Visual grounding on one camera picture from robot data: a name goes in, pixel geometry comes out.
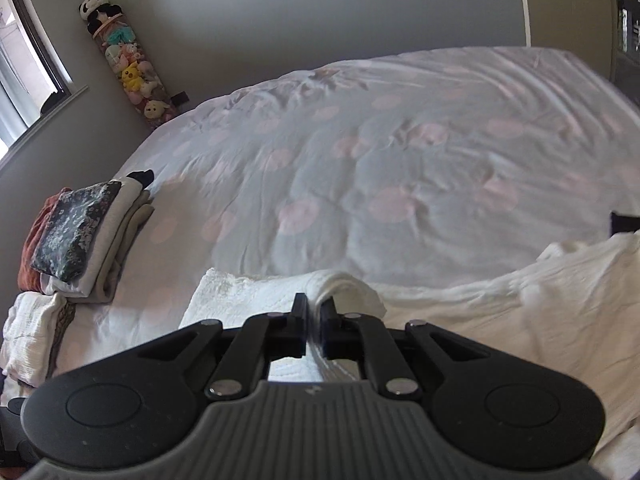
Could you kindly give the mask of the white smooth shirt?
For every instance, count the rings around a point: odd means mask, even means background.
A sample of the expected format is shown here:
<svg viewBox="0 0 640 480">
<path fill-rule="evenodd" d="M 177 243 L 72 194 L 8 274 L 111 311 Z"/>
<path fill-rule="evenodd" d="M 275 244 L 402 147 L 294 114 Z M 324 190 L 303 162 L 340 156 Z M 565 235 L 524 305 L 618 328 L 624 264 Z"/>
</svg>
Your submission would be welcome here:
<svg viewBox="0 0 640 480">
<path fill-rule="evenodd" d="M 424 320 L 579 379 L 606 415 L 591 465 L 608 479 L 638 474 L 638 234 L 553 243 L 534 263 L 493 280 L 376 291 L 387 326 Z"/>
</svg>

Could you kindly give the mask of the black garment under pile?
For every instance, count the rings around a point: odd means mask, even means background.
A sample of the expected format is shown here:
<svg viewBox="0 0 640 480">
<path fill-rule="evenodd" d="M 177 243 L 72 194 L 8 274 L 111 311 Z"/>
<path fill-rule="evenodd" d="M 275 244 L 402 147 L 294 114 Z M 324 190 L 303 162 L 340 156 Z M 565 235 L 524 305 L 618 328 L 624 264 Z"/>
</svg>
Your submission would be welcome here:
<svg viewBox="0 0 640 480">
<path fill-rule="evenodd" d="M 610 214 L 610 235 L 620 233 L 635 233 L 640 230 L 640 217 L 618 214 L 612 211 Z"/>
</svg>

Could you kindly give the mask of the white folded sweatshirt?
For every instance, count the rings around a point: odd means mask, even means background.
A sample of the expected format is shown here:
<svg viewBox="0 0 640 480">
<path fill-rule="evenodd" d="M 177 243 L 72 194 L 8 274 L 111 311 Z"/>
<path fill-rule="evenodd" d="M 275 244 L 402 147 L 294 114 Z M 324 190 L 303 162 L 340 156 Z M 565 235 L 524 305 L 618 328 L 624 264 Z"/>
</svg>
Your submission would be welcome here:
<svg viewBox="0 0 640 480">
<path fill-rule="evenodd" d="M 127 221 L 136 210 L 134 205 L 143 193 L 143 185 L 134 178 L 122 177 L 116 179 L 116 182 L 120 184 L 120 189 L 93 237 L 85 270 L 70 283 L 41 274 L 40 285 L 46 295 L 60 292 L 68 298 L 88 298 L 96 286 L 100 272 L 111 269 Z"/>
</svg>

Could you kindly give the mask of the beige folded garment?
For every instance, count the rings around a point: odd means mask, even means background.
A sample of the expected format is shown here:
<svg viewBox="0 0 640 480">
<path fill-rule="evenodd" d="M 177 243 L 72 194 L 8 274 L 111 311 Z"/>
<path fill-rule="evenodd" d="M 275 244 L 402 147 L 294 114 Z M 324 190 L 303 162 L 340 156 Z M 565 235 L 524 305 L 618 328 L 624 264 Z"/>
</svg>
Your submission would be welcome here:
<svg viewBox="0 0 640 480">
<path fill-rule="evenodd" d="M 144 190 L 122 218 L 96 271 L 91 288 L 88 289 L 87 285 L 78 285 L 74 287 L 73 292 L 63 292 L 63 295 L 81 304 L 108 304 L 112 301 L 129 249 L 153 211 L 150 192 Z"/>
</svg>

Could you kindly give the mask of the window with dark frame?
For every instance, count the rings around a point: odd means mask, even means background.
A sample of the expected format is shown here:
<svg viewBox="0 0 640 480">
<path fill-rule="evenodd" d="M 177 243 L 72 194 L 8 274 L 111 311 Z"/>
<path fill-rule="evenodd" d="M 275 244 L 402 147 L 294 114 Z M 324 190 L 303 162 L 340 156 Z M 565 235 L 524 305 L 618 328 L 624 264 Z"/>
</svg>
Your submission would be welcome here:
<svg viewBox="0 0 640 480">
<path fill-rule="evenodd" d="M 1 0 L 1 161 L 87 90 L 66 70 L 32 0 Z"/>
</svg>

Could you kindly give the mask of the black sliding wardrobe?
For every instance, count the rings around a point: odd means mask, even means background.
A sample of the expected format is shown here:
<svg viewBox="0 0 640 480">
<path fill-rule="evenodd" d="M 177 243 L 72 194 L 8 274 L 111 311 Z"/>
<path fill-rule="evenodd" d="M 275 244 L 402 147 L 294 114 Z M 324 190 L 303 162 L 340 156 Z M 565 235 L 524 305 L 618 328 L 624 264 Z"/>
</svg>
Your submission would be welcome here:
<svg viewBox="0 0 640 480">
<path fill-rule="evenodd" d="M 614 84 L 639 105 L 639 0 L 616 0 L 618 47 Z"/>
</svg>

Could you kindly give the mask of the plush toy hanging column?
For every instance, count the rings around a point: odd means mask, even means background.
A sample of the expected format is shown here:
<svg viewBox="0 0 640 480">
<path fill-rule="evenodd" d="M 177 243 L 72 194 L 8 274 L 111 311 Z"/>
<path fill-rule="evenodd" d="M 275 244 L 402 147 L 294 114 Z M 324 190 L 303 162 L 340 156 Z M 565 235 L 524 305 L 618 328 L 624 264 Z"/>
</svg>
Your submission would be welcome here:
<svg viewBox="0 0 640 480">
<path fill-rule="evenodd" d="M 178 114 L 163 81 L 122 8 L 111 0 L 84 0 L 80 18 L 130 104 L 152 129 Z"/>
</svg>

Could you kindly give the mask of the dark floral folded garment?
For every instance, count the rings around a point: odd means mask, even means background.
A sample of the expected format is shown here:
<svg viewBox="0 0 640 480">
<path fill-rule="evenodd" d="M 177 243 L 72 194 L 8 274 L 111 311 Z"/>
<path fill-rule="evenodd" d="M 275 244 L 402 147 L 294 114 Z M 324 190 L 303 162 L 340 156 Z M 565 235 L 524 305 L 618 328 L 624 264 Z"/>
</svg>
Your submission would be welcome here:
<svg viewBox="0 0 640 480">
<path fill-rule="evenodd" d="M 111 180 L 63 192 L 56 201 L 30 266 L 68 283 L 86 270 L 96 232 L 122 184 Z"/>
</svg>

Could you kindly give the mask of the beige bedroom door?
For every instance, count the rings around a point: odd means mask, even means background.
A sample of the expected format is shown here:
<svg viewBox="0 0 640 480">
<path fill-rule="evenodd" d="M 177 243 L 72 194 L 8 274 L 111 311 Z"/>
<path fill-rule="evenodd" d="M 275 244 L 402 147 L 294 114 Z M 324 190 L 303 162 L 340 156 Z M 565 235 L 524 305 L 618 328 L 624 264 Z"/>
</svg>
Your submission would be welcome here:
<svg viewBox="0 0 640 480">
<path fill-rule="evenodd" d="M 616 0 L 522 0 L 526 44 L 565 50 L 608 80 L 615 76 Z"/>
</svg>

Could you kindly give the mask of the olive striped folded garment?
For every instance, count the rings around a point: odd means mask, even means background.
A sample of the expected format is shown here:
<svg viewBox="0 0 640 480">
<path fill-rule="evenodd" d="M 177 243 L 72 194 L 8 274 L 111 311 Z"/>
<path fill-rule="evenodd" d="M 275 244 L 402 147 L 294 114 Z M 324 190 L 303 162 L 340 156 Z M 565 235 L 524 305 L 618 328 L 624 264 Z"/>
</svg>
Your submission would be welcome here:
<svg viewBox="0 0 640 480">
<path fill-rule="evenodd" d="M 55 317 L 54 332 L 51 341 L 51 350 L 49 353 L 49 361 L 46 378 L 52 377 L 56 369 L 56 360 L 58 359 L 58 352 L 62 346 L 62 341 L 68 326 L 73 322 L 76 313 L 76 304 L 68 302 Z"/>
</svg>

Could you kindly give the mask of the folded white muslin garment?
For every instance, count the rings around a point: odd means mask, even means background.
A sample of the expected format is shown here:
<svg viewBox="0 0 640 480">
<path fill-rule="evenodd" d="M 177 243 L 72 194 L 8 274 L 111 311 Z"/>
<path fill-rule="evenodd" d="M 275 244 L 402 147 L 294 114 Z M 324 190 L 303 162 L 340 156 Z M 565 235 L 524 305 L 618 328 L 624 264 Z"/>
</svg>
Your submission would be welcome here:
<svg viewBox="0 0 640 480">
<path fill-rule="evenodd" d="M 15 298 L 2 332 L 1 369 L 6 376 L 32 388 L 46 380 L 58 315 L 65 306 L 59 294 L 21 292 Z"/>
</svg>

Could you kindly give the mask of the rust red folded garment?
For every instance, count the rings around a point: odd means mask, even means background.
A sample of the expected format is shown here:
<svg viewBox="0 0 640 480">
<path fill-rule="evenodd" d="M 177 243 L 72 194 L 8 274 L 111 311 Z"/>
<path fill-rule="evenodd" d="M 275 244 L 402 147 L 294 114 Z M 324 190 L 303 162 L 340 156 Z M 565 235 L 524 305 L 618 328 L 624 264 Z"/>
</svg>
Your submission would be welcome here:
<svg viewBox="0 0 640 480">
<path fill-rule="evenodd" d="M 17 273 L 17 287 L 21 292 L 42 292 L 40 273 L 32 268 L 32 256 L 58 199 L 66 192 L 70 192 L 70 188 L 62 188 L 60 192 L 48 197 L 29 229 L 22 247 L 21 262 Z"/>
</svg>

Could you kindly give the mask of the white crinkled muslin garment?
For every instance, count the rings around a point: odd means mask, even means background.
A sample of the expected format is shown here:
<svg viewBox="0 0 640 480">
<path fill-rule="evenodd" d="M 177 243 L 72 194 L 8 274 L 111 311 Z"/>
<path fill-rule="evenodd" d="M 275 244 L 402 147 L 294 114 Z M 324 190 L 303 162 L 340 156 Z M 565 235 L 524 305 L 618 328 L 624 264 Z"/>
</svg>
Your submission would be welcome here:
<svg viewBox="0 0 640 480">
<path fill-rule="evenodd" d="M 319 347 L 320 306 L 331 298 L 338 313 L 382 318 L 386 309 L 378 293 L 354 276 L 320 270 L 294 276 L 236 276 L 211 268 L 201 278 L 179 324 L 181 328 L 214 318 L 225 328 L 240 327 L 253 315 L 288 312 L 301 292 L 309 302 L 311 336 L 300 359 L 270 365 L 272 382 L 352 382 L 360 378 L 349 360 L 328 361 Z"/>
</svg>

